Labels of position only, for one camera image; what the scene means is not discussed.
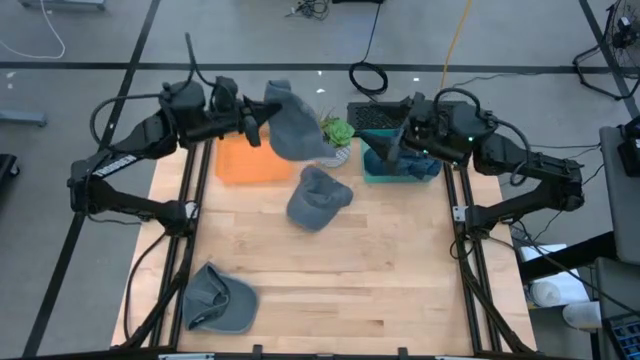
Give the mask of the black table edge frame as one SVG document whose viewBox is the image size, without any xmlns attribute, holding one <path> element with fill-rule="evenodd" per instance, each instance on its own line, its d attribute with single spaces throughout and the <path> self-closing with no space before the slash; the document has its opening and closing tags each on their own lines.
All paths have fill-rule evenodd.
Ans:
<svg viewBox="0 0 640 360">
<path fill-rule="evenodd" d="M 104 360 L 157 360 L 161 354 L 172 353 L 215 353 L 215 360 L 434 360 L 436 356 L 472 357 L 477 360 L 544 360 L 539 354 L 514 354 L 480 351 L 473 355 L 417 355 L 406 347 L 400 347 L 391 354 L 343 354 L 329 352 L 278 353 L 266 352 L 262 345 L 254 345 L 248 352 L 179 352 L 171 347 L 151 347 L 108 350 L 102 355 Z"/>
</svg>

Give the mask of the black equipment corner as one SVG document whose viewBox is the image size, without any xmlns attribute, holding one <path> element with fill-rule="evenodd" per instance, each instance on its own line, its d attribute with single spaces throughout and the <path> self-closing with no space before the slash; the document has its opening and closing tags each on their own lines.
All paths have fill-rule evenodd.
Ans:
<svg viewBox="0 0 640 360">
<path fill-rule="evenodd" d="M 17 157 L 12 154 L 0 154 L 0 182 L 20 174 Z"/>
</svg>

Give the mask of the white paper roll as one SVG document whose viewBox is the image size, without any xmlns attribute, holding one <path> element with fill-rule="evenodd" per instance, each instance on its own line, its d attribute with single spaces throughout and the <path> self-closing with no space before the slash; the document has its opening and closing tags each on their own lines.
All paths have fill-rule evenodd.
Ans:
<svg viewBox="0 0 640 360">
<path fill-rule="evenodd" d="M 585 286 L 568 273 L 533 280 L 525 291 L 531 308 L 550 308 L 589 302 Z"/>
<path fill-rule="evenodd" d="M 575 329 L 592 330 L 602 327 L 598 301 L 568 304 L 563 308 L 562 316 L 565 322 Z"/>
</svg>

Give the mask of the grey cap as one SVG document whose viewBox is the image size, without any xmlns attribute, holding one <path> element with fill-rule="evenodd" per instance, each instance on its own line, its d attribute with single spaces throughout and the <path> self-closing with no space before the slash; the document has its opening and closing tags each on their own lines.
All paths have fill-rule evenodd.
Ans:
<svg viewBox="0 0 640 360">
<path fill-rule="evenodd" d="M 186 286 L 182 317 L 189 331 L 244 334 L 251 329 L 258 308 L 258 293 L 249 283 L 207 262 Z"/>
<path fill-rule="evenodd" d="M 346 185 L 315 166 L 305 167 L 286 207 L 287 217 L 309 232 L 325 228 L 351 204 L 354 194 Z"/>
<path fill-rule="evenodd" d="M 288 161 L 332 158 L 334 148 L 324 142 L 315 111 L 291 89 L 288 80 L 269 80 L 264 101 L 282 108 L 269 120 L 270 145 Z"/>
</svg>

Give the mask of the black floor fan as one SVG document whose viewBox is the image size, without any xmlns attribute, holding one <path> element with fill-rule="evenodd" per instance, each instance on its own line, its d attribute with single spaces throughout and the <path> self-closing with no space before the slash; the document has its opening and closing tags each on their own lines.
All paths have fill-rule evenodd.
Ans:
<svg viewBox="0 0 640 360">
<path fill-rule="evenodd" d="M 577 54 L 572 65 L 581 85 L 613 100 L 626 100 L 640 88 L 640 0 L 614 0 L 606 12 L 605 29 L 596 44 Z M 586 80 L 581 63 L 597 53 L 608 53 L 613 59 L 613 68 L 619 70 L 623 78 L 636 81 L 628 95 L 611 93 Z"/>
</svg>

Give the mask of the black keyboard blue keys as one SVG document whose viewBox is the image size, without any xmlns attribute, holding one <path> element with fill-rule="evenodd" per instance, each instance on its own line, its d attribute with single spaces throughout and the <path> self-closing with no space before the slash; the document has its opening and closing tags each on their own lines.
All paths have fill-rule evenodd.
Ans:
<svg viewBox="0 0 640 360">
<path fill-rule="evenodd" d="M 614 316 L 605 319 L 603 327 L 618 360 L 640 360 L 640 317 Z"/>
</svg>

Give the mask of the white box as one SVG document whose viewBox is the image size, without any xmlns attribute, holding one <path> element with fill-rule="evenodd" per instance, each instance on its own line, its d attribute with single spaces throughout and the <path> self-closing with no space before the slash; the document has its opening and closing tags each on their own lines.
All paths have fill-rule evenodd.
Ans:
<svg viewBox="0 0 640 360">
<path fill-rule="evenodd" d="M 549 244 L 549 245 L 537 245 L 523 246 L 519 249 L 519 254 L 523 262 L 534 260 L 541 257 L 543 254 L 550 255 L 554 252 L 561 251 L 567 247 L 566 244 Z"/>
</svg>

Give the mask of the potted succulent patterned pot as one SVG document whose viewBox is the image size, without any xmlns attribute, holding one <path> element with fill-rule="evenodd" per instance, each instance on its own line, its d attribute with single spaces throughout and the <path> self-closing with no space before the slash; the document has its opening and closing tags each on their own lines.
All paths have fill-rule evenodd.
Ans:
<svg viewBox="0 0 640 360">
<path fill-rule="evenodd" d="M 351 139 L 355 129 L 345 120 L 337 116 L 327 115 L 321 122 L 323 140 L 334 150 L 335 155 L 321 159 L 320 163 L 328 168 L 337 168 L 343 165 L 351 154 Z"/>
</svg>

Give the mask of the black device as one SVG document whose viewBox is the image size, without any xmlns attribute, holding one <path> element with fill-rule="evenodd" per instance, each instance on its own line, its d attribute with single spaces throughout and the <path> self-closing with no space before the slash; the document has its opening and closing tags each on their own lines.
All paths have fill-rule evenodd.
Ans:
<svg viewBox="0 0 640 360">
<path fill-rule="evenodd" d="M 617 150 L 625 173 L 629 177 L 640 177 L 640 115 L 620 125 L 619 130 L 622 143 Z"/>
</svg>

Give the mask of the black perforated computer case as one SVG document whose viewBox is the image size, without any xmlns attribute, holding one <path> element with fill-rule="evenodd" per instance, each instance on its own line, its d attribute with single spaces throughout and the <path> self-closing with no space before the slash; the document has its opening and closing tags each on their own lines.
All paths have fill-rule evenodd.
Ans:
<svg viewBox="0 0 640 360">
<path fill-rule="evenodd" d="M 347 122 L 356 130 L 392 130 L 399 128 L 410 110 L 402 102 L 351 102 Z"/>
</svg>

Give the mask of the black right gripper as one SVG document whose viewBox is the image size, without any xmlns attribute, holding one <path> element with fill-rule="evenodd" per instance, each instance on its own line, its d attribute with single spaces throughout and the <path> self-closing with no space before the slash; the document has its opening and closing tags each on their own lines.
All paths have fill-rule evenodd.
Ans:
<svg viewBox="0 0 640 360">
<path fill-rule="evenodd" d="M 402 128 L 388 136 L 360 131 L 359 138 L 382 160 L 395 164 L 401 150 L 426 154 L 442 161 L 450 161 L 445 140 L 449 133 L 449 118 L 435 110 L 432 102 L 421 92 L 410 99 L 409 111 Z"/>
</svg>

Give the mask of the black beam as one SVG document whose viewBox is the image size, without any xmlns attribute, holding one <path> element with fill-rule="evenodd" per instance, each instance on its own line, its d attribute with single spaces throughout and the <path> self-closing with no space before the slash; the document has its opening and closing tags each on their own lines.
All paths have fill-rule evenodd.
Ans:
<svg viewBox="0 0 640 360">
<path fill-rule="evenodd" d="M 592 237 L 583 242 L 571 245 L 550 255 L 519 265 L 520 279 L 523 283 L 570 271 L 593 264 L 598 258 L 617 260 L 617 247 L 613 231 Z"/>
</svg>

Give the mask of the teal plastic bin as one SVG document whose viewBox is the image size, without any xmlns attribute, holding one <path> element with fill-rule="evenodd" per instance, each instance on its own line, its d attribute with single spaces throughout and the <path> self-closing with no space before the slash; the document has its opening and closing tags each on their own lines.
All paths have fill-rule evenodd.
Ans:
<svg viewBox="0 0 640 360">
<path fill-rule="evenodd" d="M 427 178 L 426 180 L 420 181 L 416 178 L 413 177 L 407 177 L 407 176 L 398 176 L 398 175 L 394 175 L 394 176 L 371 176 L 370 174 L 368 174 L 365 171 L 364 168 L 364 162 L 363 162 L 363 155 L 364 152 L 369 149 L 369 146 L 363 141 L 360 140 L 360 144 L 361 144 L 361 161 L 362 161 L 362 165 L 363 165 L 363 176 L 364 176 L 364 180 L 366 183 L 427 183 L 429 182 L 431 179 L 435 178 Z"/>
</svg>

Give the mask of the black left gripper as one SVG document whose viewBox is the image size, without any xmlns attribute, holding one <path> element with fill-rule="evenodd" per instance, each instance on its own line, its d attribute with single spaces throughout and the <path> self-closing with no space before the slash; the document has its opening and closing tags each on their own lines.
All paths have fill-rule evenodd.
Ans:
<svg viewBox="0 0 640 360">
<path fill-rule="evenodd" d="M 256 101 L 247 96 L 242 102 L 235 81 L 224 76 L 215 79 L 209 105 L 206 105 L 199 83 L 190 84 L 183 94 L 186 101 L 180 106 L 180 145 L 183 148 L 242 131 L 252 147 L 260 147 L 259 127 L 282 109 L 280 103 Z"/>
</svg>

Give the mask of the black aluminium frame rails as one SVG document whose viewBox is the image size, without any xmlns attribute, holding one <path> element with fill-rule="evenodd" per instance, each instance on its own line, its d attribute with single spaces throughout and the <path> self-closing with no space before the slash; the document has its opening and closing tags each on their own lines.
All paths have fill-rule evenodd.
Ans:
<svg viewBox="0 0 640 360">
<path fill-rule="evenodd" d="M 513 355 L 535 354 L 536 351 L 521 341 L 493 303 L 482 242 L 472 239 L 471 252 L 467 253 L 466 242 L 468 238 L 463 217 L 459 214 L 461 208 L 458 206 L 453 170 L 449 165 L 443 166 L 443 174 L 453 223 L 452 248 L 456 250 L 454 259 L 458 262 L 461 275 L 473 355 L 486 355 L 489 359 L 506 357 L 506 352 L 502 350 L 502 342 L 506 343 Z M 490 350 L 485 350 L 482 345 L 476 301 L 479 301 L 484 310 L 486 327 L 489 331 Z"/>
<path fill-rule="evenodd" d="M 211 158 L 211 152 L 213 148 L 213 144 L 215 140 L 207 140 L 204 142 L 204 147 L 201 156 L 201 162 L 199 166 L 198 179 L 196 183 L 196 191 L 195 191 L 195 202 L 191 202 L 189 204 L 197 205 L 198 214 L 201 215 L 203 213 L 202 210 L 202 200 L 204 196 L 205 186 L 208 180 L 208 169 Z M 185 168 L 183 172 L 183 179 L 181 183 L 181 188 L 179 192 L 179 199 L 185 200 L 186 195 L 188 194 L 188 189 L 191 184 L 191 175 L 193 170 L 193 165 L 195 162 L 195 152 L 194 148 L 190 148 L 187 152 L 187 158 L 185 163 Z M 171 350 L 176 350 L 178 346 L 178 340 L 180 337 L 180 326 L 182 321 L 182 305 L 183 300 L 182 297 L 186 290 L 187 282 L 189 280 L 189 275 L 191 271 L 191 265 L 193 262 L 195 243 L 196 243 L 196 234 L 199 225 L 199 219 L 194 218 L 195 214 L 190 211 L 190 215 L 188 217 L 188 225 L 187 228 L 190 230 L 189 233 L 185 236 L 171 236 L 166 235 L 166 233 L 162 233 L 160 237 L 154 240 L 149 247 L 147 247 L 142 254 L 135 260 L 131 271 L 129 273 L 125 294 L 124 294 L 124 308 L 123 308 L 123 335 L 125 341 L 121 344 L 118 344 L 117 348 L 122 349 L 139 349 L 142 348 L 143 343 L 150 337 L 150 341 L 148 346 L 145 349 L 155 349 L 161 347 L 159 345 L 160 335 L 164 326 L 164 318 L 165 313 L 167 311 L 167 307 L 170 305 L 171 301 L 175 298 L 174 307 L 172 312 L 172 321 L 169 333 L 169 339 L 167 347 Z M 167 250 L 167 257 L 165 259 L 164 268 L 162 272 L 159 292 L 157 301 L 154 306 L 150 309 L 148 315 L 146 315 L 145 319 L 142 323 L 135 329 L 135 331 L 129 330 L 129 319 L 131 315 L 131 295 L 132 295 L 132 285 L 134 282 L 134 278 L 136 275 L 136 271 L 140 268 L 140 265 L 144 258 L 149 255 L 149 253 L 154 250 L 160 242 L 168 237 L 169 245 Z M 178 251 L 178 241 L 180 238 L 185 238 L 185 245 L 183 256 L 181 262 L 178 266 L 178 269 L 173 272 L 176 254 Z"/>
</svg>

